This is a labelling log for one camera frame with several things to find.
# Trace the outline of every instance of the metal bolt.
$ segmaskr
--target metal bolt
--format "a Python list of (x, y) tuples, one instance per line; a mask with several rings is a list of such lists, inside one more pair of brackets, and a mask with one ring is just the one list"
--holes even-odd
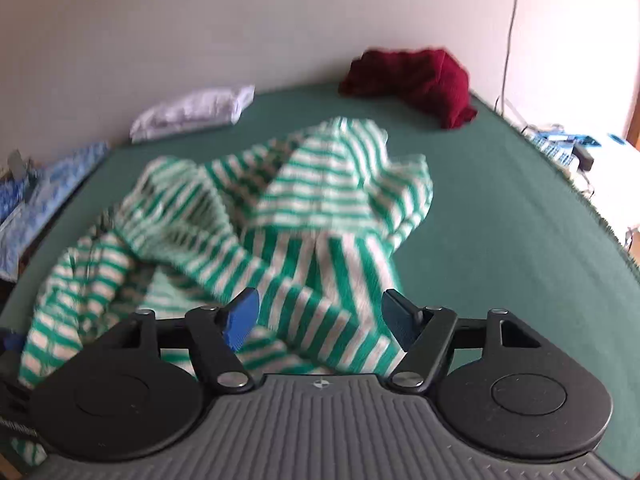
[(218, 384), (226, 388), (242, 388), (249, 382), (242, 372), (224, 372), (218, 376)]
[(424, 378), (415, 372), (398, 372), (391, 380), (401, 388), (417, 388), (424, 382)]

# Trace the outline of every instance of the white cloth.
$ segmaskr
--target white cloth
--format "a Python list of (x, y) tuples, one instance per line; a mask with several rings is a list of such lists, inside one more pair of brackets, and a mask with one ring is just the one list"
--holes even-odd
[(131, 142), (158, 139), (200, 128), (236, 124), (254, 100), (255, 87), (208, 88), (150, 108), (129, 133)]

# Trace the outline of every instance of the electronic device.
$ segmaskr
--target electronic device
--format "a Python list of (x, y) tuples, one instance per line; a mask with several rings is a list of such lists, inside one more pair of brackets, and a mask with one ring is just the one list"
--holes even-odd
[[(181, 319), (132, 314), (32, 392), (6, 384), (3, 429), (38, 440), (32, 480), (616, 479), (595, 453), (605, 387), (516, 316), (460, 319), (394, 290), (407, 354), (371, 374), (254, 380), (234, 354), (258, 294)], [(163, 362), (188, 348), (196, 378)], [(482, 357), (449, 373), (455, 349)]]
[(593, 157), (585, 147), (580, 144), (574, 144), (572, 154), (580, 161), (578, 165), (579, 170), (589, 171), (593, 167)]

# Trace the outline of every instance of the green and white stripes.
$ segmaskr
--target green and white stripes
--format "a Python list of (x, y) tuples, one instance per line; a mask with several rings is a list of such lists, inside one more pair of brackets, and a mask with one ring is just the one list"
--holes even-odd
[[(399, 288), (391, 253), (433, 187), (423, 156), (393, 162), (385, 145), (372, 121), (336, 118), (210, 164), (154, 160), (44, 283), (21, 379), (36, 385), (136, 308), (177, 317), (246, 286), (260, 293), (239, 352), (252, 373), (389, 373), (403, 354), (380, 297)], [(162, 357), (192, 371), (185, 351)]]

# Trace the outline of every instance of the green tablecloth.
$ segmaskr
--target green tablecloth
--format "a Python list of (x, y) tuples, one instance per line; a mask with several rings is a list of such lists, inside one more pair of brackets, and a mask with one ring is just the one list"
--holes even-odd
[(614, 399), (598, 453), (640, 470), (640, 284), (616, 241), (563, 177), (480, 102), (461, 130), (395, 99), (340, 98), (335, 85), (258, 96), (236, 126), (114, 150), (68, 205), (21, 277), (0, 325), (27, 330), (38, 284), (106, 206), (159, 155), (197, 162), (334, 116), (371, 118), (391, 156), (424, 153), (434, 181), (426, 220), (400, 247), (404, 292), (462, 317), (505, 307), (594, 373)]

